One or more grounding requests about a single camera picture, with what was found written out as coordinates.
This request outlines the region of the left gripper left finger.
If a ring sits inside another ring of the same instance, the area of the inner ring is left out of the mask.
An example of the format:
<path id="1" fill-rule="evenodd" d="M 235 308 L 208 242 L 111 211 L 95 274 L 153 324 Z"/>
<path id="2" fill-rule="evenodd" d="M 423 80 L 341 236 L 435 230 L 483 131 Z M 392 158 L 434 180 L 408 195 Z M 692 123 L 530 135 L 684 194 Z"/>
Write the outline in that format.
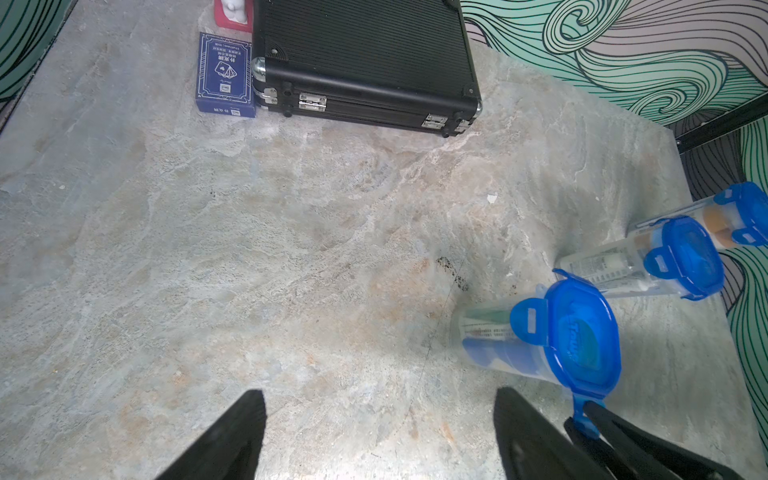
<path id="1" fill-rule="evenodd" d="M 157 479 L 253 480 L 266 424 L 262 391 L 246 391 Z"/>

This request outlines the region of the toiletry jar blue lid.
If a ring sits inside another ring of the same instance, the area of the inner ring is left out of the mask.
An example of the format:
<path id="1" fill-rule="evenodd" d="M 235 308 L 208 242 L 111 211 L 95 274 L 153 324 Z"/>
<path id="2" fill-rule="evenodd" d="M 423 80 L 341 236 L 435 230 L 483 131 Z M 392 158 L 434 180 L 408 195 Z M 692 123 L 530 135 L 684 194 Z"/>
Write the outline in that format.
<path id="1" fill-rule="evenodd" d="M 619 328 L 602 293 L 589 281 L 561 277 L 531 295 L 459 307 L 450 341 L 477 367 L 558 384 L 570 392 L 576 429 L 600 437 L 584 407 L 602 406 L 622 373 Z"/>

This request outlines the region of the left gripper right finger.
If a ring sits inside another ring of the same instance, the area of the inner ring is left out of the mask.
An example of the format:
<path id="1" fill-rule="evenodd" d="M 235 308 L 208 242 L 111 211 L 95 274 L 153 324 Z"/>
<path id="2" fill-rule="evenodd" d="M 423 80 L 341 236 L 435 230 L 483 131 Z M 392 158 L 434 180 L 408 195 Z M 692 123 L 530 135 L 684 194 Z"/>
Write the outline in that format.
<path id="1" fill-rule="evenodd" d="M 497 390 L 493 425 L 501 463 L 508 479 L 611 477 L 511 387 Z"/>

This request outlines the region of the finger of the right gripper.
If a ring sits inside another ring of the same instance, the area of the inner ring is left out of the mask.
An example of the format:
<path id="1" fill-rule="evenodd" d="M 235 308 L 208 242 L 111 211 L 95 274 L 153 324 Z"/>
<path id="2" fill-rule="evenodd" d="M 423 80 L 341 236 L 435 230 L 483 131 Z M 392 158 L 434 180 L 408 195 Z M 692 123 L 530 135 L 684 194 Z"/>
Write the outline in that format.
<path id="1" fill-rule="evenodd" d="M 733 469 L 652 435 L 605 407 L 588 402 L 583 413 L 636 479 L 739 479 Z"/>
<path id="2" fill-rule="evenodd" d="M 577 428 L 577 423 L 573 418 L 568 418 L 564 422 L 564 429 L 571 442 L 605 471 L 609 472 L 614 479 L 636 480 L 636 474 L 608 443 L 602 439 L 592 439 L 582 433 Z"/>

